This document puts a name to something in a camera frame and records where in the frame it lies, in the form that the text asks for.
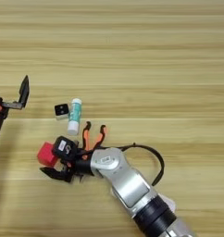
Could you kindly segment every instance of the wooden table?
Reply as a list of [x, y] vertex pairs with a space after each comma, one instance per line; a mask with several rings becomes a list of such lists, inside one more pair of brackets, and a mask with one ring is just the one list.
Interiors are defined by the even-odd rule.
[[[79, 97], [92, 141], [105, 123], [105, 145], [155, 147], [157, 190], [199, 236], [224, 237], [224, 0], [0, 0], [0, 95], [17, 99], [26, 74], [28, 106], [0, 135], [0, 236], [143, 236], [106, 181], [39, 170], [43, 142], [67, 135], [54, 105]], [[143, 150], [127, 157], [158, 172]]]

